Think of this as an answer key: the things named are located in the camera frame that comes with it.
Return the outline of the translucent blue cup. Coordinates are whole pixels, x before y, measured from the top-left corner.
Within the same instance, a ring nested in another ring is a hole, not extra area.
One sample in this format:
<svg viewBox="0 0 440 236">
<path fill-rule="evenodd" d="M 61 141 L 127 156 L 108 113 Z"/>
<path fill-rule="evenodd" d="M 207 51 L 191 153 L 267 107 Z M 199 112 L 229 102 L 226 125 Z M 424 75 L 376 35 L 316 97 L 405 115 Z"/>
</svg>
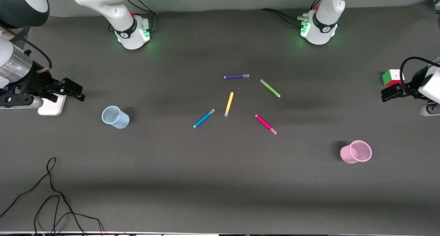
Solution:
<svg viewBox="0 0 440 236">
<path fill-rule="evenodd" d="M 130 117 L 117 106 L 106 107 L 101 114 L 102 121 L 115 128 L 126 128 L 129 125 Z"/>
</svg>

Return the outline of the pink cup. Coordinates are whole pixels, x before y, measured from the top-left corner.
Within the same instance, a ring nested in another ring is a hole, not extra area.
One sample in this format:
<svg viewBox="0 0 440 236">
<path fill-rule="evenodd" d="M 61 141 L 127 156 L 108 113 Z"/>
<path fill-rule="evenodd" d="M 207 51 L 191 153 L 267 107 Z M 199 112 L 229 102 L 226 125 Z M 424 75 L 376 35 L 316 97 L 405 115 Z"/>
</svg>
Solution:
<svg viewBox="0 0 440 236">
<path fill-rule="evenodd" d="M 365 162 L 371 159 L 372 149 L 368 143 L 356 140 L 341 148 L 340 157 L 348 164 Z"/>
</svg>

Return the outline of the white flat pad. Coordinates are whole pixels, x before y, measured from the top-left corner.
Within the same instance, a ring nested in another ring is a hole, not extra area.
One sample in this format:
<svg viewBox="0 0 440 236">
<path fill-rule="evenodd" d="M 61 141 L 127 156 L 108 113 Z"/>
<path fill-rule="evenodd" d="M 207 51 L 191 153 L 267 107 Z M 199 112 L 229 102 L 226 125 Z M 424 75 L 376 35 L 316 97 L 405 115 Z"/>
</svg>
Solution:
<svg viewBox="0 0 440 236">
<path fill-rule="evenodd" d="M 55 94 L 57 102 L 52 102 L 46 98 L 42 98 L 43 105 L 38 108 L 38 114 L 42 116 L 58 116 L 63 112 L 67 99 L 66 95 Z"/>
</svg>

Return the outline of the green marker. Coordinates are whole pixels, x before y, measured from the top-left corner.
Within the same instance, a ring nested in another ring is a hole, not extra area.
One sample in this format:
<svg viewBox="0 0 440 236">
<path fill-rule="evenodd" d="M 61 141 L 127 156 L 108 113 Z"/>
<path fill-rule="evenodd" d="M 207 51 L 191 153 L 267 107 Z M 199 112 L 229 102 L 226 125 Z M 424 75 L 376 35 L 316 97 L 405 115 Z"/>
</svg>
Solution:
<svg viewBox="0 0 440 236">
<path fill-rule="evenodd" d="M 267 89 L 270 90 L 270 92 L 272 92 L 276 97 L 280 98 L 281 94 L 278 93 L 272 86 L 270 86 L 266 81 L 264 81 L 263 79 L 260 80 L 260 83 L 263 84 Z"/>
</svg>

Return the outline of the colourful puzzle cube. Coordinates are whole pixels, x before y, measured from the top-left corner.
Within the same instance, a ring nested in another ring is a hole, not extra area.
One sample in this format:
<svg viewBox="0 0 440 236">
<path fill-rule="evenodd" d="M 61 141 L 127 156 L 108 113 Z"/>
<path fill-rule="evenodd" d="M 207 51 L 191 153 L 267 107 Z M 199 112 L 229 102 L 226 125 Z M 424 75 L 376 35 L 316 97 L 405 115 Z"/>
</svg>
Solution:
<svg viewBox="0 0 440 236">
<path fill-rule="evenodd" d="M 389 69 L 382 74 L 384 86 L 391 86 L 405 81 L 405 76 L 400 74 L 400 69 Z"/>
</svg>

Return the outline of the pink marker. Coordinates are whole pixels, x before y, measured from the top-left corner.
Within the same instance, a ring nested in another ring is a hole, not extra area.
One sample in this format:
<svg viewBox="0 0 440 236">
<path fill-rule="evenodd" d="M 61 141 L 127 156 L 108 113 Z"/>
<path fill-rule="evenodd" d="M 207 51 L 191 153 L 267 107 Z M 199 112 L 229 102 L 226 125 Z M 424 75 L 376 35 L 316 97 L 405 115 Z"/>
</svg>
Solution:
<svg viewBox="0 0 440 236">
<path fill-rule="evenodd" d="M 264 125 L 270 132 L 272 132 L 274 135 L 277 134 L 277 131 L 270 125 L 268 124 L 260 115 L 256 114 L 255 118 L 262 124 Z"/>
</svg>

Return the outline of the yellow marker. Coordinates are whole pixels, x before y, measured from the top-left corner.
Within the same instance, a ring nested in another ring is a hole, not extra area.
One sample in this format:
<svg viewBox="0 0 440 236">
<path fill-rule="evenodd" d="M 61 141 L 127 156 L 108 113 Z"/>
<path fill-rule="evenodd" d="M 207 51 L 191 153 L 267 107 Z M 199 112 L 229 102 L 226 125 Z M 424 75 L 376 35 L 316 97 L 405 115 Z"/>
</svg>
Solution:
<svg viewBox="0 0 440 236">
<path fill-rule="evenodd" d="M 228 115 L 229 115 L 229 111 L 230 111 L 230 108 L 232 105 L 233 97 L 234 97 L 234 92 L 230 92 L 229 97 L 228 97 L 228 101 L 226 104 L 225 112 L 224 112 L 225 117 L 228 117 Z"/>
</svg>

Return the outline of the blue marker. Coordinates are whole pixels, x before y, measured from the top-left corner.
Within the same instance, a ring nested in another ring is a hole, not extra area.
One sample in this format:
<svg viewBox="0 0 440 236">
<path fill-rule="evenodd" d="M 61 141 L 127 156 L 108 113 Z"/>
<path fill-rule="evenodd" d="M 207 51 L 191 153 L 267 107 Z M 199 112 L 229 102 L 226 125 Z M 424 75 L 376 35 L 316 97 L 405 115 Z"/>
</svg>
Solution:
<svg viewBox="0 0 440 236">
<path fill-rule="evenodd" d="M 207 118 L 209 118 L 213 113 L 215 112 L 215 109 L 211 109 L 208 113 L 206 113 L 203 117 L 201 117 L 197 122 L 194 123 L 193 128 L 198 128 Z"/>
</svg>

